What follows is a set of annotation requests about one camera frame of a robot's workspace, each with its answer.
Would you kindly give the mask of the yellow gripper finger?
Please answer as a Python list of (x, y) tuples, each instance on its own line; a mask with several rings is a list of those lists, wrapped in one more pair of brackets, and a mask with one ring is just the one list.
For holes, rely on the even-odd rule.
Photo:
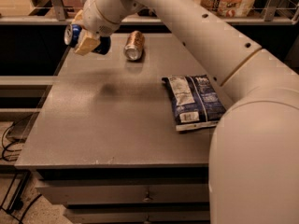
[(82, 13), (83, 13), (83, 10), (81, 9), (81, 10), (76, 14), (75, 18), (72, 20), (72, 24), (78, 24), (78, 25), (82, 25), (82, 24), (83, 24)]
[(84, 56), (92, 52), (100, 44), (99, 36), (83, 29), (74, 48), (77, 55)]

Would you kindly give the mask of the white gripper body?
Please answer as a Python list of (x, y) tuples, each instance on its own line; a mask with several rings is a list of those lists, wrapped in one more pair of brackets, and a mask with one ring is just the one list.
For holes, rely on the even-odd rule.
[(83, 26), (93, 34), (108, 37), (126, 17), (142, 7), (135, 0), (87, 0), (82, 12)]

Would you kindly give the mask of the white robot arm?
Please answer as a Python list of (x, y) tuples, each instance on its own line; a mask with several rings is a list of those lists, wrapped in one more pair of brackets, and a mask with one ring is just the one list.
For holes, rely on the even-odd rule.
[(87, 0), (74, 22), (87, 54), (127, 16), (151, 9), (233, 105), (209, 152), (212, 224), (299, 224), (299, 76), (192, 0)]

